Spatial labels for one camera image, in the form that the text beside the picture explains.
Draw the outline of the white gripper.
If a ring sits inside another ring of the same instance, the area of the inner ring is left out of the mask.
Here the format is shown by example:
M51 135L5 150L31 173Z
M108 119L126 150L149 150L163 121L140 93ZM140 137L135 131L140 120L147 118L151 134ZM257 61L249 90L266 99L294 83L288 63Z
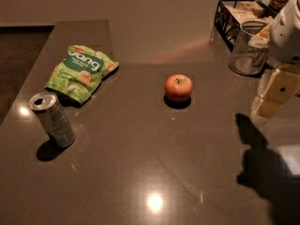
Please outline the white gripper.
M271 118L300 91L299 0L289 0L273 20L269 33L269 53L280 63L297 67L280 67L262 75L251 111L264 118Z

